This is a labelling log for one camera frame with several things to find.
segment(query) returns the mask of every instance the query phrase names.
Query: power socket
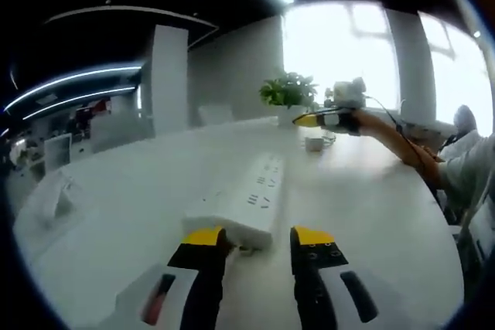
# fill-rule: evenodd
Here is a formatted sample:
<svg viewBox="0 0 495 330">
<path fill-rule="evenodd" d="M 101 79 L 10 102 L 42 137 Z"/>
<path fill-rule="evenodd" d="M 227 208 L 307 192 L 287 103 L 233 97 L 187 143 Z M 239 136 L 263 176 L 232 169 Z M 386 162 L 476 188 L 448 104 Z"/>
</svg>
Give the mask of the power socket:
<svg viewBox="0 0 495 330">
<path fill-rule="evenodd" d="M 234 186 L 213 191 L 183 219 L 185 233 L 222 226 L 232 242 L 255 249 L 271 245 L 284 175 L 283 159 L 263 153 Z"/>
</svg>

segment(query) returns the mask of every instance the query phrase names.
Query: human hand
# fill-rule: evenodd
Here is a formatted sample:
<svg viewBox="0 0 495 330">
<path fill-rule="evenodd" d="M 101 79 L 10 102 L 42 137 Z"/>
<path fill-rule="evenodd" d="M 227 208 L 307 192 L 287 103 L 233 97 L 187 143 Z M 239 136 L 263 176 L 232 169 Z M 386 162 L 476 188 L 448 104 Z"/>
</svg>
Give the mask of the human hand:
<svg viewBox="0 0 495 330">
<path fill-rule="evenodd" d="M 431 148 L 430 148 L 430 147 L 428 147 L 428 146 L 421 146 L 421 148 L 422 148 L 423 150 L 425 150 L 425 152 L 426 152 L 428 155 L 430 155 L 430 156 L 433 158 L 433 160 L 435 160 L 436 162 L 444 162 L 444 160 L 443 160 L 443 159 L 441 159 L 441 158 L 439 158 L 439 157 L 436 155 L 436 153 L 435 153 L 435 152 L 433 152 L 433 151 L 431 150 Z"/>
</svg>

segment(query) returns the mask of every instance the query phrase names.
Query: bright window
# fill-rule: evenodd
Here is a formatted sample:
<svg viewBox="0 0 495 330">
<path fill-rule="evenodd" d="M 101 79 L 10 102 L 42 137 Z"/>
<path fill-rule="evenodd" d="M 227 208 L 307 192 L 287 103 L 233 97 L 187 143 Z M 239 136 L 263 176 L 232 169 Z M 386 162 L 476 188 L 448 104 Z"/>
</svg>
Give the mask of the bright window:
<svg viewBox="0 0 495 330">
<path fill-rule="evenodd" d="M 336 81 L 363 77 L 367 94 L 398 108 L 398 70 L 384 10 L 374 3 L 302 5 L 285 15 L 284 68 L 313 75 L 316 102 Z M 367 100 L 368 107 L 380 107 Z"/>
<path fill-rule="evenodd" d="M 493 132 L 492 92 L 485 59 L 476 41 L 430 15 L 420 16 L 432 53 L 436 119 L 453 124 L 454 113 L 465 104 L 474 113 L 478 132 L 483 136 L 490 135 Z M 433 22 L 444 30 L 447 48 L 439 45 L 438 34 L 434 39 L 430 38 L 427 27 L 431 28 Z"/>
</svg>

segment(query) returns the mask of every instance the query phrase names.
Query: white pot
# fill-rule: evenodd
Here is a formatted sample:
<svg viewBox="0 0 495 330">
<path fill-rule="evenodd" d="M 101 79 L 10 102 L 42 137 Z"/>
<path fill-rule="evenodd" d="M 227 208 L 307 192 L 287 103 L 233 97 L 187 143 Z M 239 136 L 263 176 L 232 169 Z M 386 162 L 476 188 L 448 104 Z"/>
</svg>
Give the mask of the white pot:
<svg viewBox="0 0 495 330">
<path fill-rule="evenodd" d="M 278 126 L 291 127 L 294 124 L 292 121 L 306 112 L 304 106 L 277 106 Z"/>
</svg>

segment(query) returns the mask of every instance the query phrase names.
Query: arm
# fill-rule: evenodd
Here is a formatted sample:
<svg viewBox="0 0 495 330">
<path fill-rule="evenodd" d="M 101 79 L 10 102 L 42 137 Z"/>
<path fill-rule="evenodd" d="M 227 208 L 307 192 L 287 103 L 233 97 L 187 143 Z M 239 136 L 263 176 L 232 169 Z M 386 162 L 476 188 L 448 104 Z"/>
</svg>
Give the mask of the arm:
<svg viewBox="0 0 495 330">
<path fill-rule="evenodd" d="M 376 138 L 406 165 L 416 169 L 425 181 L 430 182 L 438 189 L 442 188 L 439 165 L 428 152 L 405 140 L 393 127 L 385 124 L 374 115 L 357 110 L 354 111 L 354 117 L 360 122 L 361 134 Z"/>
<path fill-rule="evenodd" d="M 426 147 L 426 146 L 421 146 L 421 148 L 422 148 L 423 150 L 425 150 L 425 151 L 426 151 L 426 153 L 427 153 L 428 155 L 432 156 L 432 157 L 433 157 L 433 160 L 435 160 L 436 162 L 446 162 L 443 158 L 439 158 L 439 157 L 435 154 L 435 152 L 433 152 L 430 148 L 428 148 L 428 147 Z"/>
</svg>

